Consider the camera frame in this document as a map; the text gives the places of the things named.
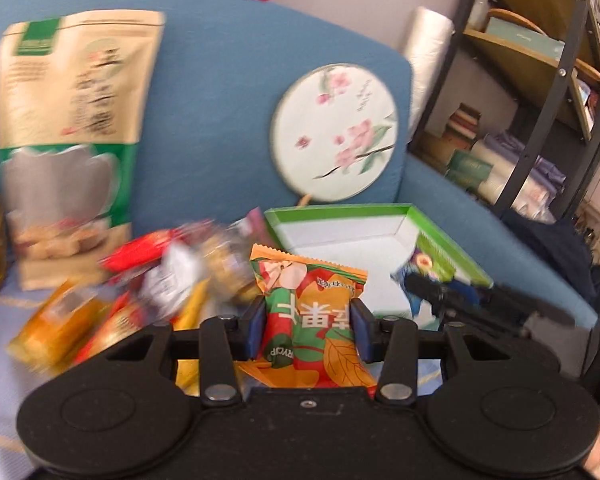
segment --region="white bottle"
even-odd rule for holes
[[[487,25],[487,13],[489,12],[489,0],[475,0],[471,9],[466,26],[473,30],[483,31]]]

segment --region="open cardboard box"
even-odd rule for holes
[[[270,209],[271,234],[289,253],[368,271],[360,297],[376,316],[411,319],[409,300],[391,274],[412,255],[420,232],[430,238],[456,267],[456,279],[476,285],[493,282],[431,220],[410,204],[319,205]],[[433,328],[430,304],[422,303],[415,319]]]

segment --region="purple cloth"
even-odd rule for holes
[[[489,142],[497,142],[503,148],[507,148],[509,151],[515,153],[518,157],[522,155],[522,151],[525,149],[525,145],[520,142],[516,137],[509,135],[507,132],[500,132],[494,136],[487,136],[490,139]],[[536,170],[546,177],[557,189],[562,189],[564,185],[564,173],[555,167],[555,164],[549,162],[545,158],[538,156],[536,163],[534,164]]]
[[[498,155],[500,155],[502,158],[506,159],[511,164],[518,163],[518,156],[515,153],[512,153],[510,150],[508,150],[507,148],[505,148],[503,145],[499,144],[495,140],[491,139],[490,137],[491,137],[490,135],[487,135],[483,139],[483,142],[484,142],[485,146],[487,146],[487,148],[489,148],[492,152],[497,153]],[[552,202],[552,200],[555,198],[555,196],[558,194],[557,188],[551,182],[549,182],[549,180],[542,173],[540,173],[538,170],[536,170],[536,168],[533,168],[531,170],[531,172],[529,173],[529,176],[536,183],[538,183],[540,186],[544,187],[548,191],[549,199],[547,201],[547,205],[549,205]]]

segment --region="shelf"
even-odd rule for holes
[[[567,40],[576,0],[499,0],[498,2],[535,23],[550,38]],[[586,30],[580,41],[578,58],[600,72],[600,37],[591,5],[589,5]]]
[[[467,29],[464,35],[499,69],[520,96],[542,108],[554,82],[557,60],[491,34]],[[589,140],[584,106],[573,76],[569,79],[569,92],[560,106],[557,119]]]

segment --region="blue sofa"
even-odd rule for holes
[[[256,0],[0,0],[11,23],[88,9],[153,9],[167,23],[146,104],[132,200],[135,234],[201,218],[229,222],[258,205],[289,206],[270,160],[270,119],[283,93],[318,66],[349,62],[385,81],[406,148],[411,67],[397,52],[330,23]],[[596,316],[486,209],[433,170],[395,150],[386,171],[348,202],[414,203],[496,282],[549,300],[583,326]],[[23,293],[10,274],[0,294],[0,479],[30,471],[14,415],[43,378],[4,352],[48,292]]]

